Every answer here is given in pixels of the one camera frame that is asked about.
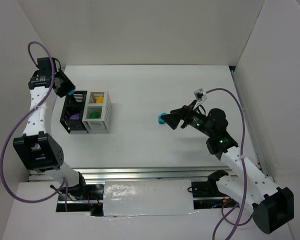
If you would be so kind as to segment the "teal oval lego brick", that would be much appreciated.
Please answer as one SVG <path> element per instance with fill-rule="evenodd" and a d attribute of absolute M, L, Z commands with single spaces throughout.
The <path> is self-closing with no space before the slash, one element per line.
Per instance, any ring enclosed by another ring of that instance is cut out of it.
<path fill-rule="evenodd" d="M 158 116 L 158 120 L 157 120 L 157 122 L 158 122 L 158 124 L 160 124 L 160 125 L 163 125 L 163 124 L 165 124 L 165 121 L 162 119 L 162 117 L 163 116 L 165 116 L 167 113 L 161 113 L 159 116 Z"/>

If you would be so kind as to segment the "purple printed oval lego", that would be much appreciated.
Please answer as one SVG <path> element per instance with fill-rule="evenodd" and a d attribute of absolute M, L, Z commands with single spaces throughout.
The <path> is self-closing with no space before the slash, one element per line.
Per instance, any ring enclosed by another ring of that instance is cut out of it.
<path fill-rule="evenodd" d="M 79 120 L 80 119 L 80 114 L 79 113 L 76 113 L 76 114 L 73 114 L 69 117 L 70 120 Z"/>

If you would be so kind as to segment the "yellow oval lego brick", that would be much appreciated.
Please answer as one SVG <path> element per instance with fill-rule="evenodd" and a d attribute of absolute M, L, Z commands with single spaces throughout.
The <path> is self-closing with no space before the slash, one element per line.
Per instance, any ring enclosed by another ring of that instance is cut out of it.
<path fill-rule="evenodd" d="M 95 99 L 96 104 L 102 104 L 104 102 L 104 96 L 99 96 Z"/>

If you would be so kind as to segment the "green rounded lego brick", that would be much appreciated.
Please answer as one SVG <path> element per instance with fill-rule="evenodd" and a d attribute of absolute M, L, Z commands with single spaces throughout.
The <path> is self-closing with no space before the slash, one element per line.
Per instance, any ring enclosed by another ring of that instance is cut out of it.
<path fill-rule="evenodd" d="M 89 118 L 90 119 L 99 119 L 100 114 L 98 112 L 93 112 L 93 113 L 90 114 Z"/>

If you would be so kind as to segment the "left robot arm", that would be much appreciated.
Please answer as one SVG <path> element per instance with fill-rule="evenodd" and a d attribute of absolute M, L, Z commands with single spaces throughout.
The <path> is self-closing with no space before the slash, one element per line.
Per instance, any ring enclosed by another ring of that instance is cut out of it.
<path fill-rule="evenodd" d="M 27 170 L 46 174 L 55 181 L 67 181 L 60 192 L 81 200 L 86 193 L 82 174 L 65 162 L 62 147 L 52 137 L 51 121 L 56 99 L 69 96 L 75 85 L 60 68 L 56 58 L 37 59 L 37 70 L 28 82 L 33 110 L 21 137 L 13 139 L 13 147 Z"/>

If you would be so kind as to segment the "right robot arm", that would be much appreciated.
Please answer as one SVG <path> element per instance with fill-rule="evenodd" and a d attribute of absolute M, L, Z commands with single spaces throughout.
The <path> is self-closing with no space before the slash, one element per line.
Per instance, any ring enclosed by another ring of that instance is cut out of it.
<path fill-rule="evenodd" d="M 237 203 L 244 202 L 244 209 L 251 213 L 254 223 L 263 233 L 271 234 L 294 218 L 293 192 L 288 187 L 279 187 L 243 154 L 227 132 L 228 121 L 223 110 L 213 108 L 204 115 L 191 105 L 184 105 L 161 118 L 173 130 L 183 121 L 182 129 L 191 126 L 208 137 L 209 153 L 238 177 L 233 179 L 227 172 L 219 170 L 211 175 L 212 185 Z"/>

